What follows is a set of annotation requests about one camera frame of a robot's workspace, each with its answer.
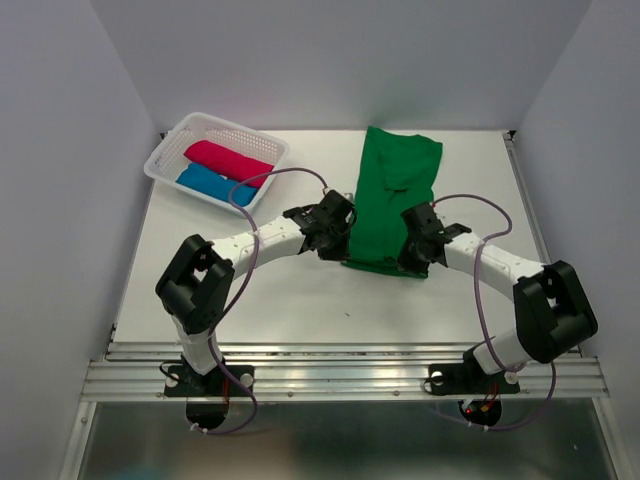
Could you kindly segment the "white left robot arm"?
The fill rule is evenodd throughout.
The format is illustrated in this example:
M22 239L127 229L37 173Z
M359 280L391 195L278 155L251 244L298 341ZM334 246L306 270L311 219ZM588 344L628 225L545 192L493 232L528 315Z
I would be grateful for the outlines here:
M343 261L355 222L352 201L330 190L320 202L288 209L245 233L185 239L155 286L182 345L185 372L174 380L186 380L202 394L215 392L223 373L215 330L235 303L228 298L232 283L242 281L236 292L241 295L258 267L308 251L322 260Z

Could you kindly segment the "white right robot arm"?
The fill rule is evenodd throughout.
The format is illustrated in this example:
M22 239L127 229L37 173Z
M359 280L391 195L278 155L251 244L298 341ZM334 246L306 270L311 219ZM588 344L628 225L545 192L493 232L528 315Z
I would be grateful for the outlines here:
M567 262L543 264L511 254L454 223L444 225L430 203L405 210L407 237L398 267L425 274L439 264L486 285L513 304L514 327L467 350L458 363L434 364L423 387L436 395L502 393L519 390L518 371L535 361L549 364L593 337L598 323L575 269Z

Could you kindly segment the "green t shirt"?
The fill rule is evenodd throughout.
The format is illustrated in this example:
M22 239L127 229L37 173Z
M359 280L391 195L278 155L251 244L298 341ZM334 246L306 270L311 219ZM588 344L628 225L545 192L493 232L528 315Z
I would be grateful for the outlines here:
M405 210L434 200L443 144L422 135L366 131L355 193L347 268L405 277L397 259L407 239Z

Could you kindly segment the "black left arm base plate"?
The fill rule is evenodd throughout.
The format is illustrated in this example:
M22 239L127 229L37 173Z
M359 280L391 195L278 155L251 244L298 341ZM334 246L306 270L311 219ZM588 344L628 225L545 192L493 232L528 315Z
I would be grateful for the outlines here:
M159 370L165 377L164 395L169 398L249 397L246 390L253 391L253 385L241 388L219 368L200 375L187 363L170 361L161 363Z

